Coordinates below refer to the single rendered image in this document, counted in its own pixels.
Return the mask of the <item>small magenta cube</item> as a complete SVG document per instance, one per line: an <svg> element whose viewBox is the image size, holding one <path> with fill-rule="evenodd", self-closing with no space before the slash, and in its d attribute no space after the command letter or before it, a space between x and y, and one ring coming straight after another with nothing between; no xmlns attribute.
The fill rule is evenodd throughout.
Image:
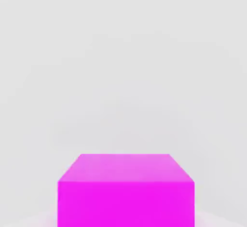
<svg viewBox="0 0 247 227"><path fill-rule="evenodd" d="M57 227L194 227L194 181L168 154L82 154L57 184Z"/></svg>

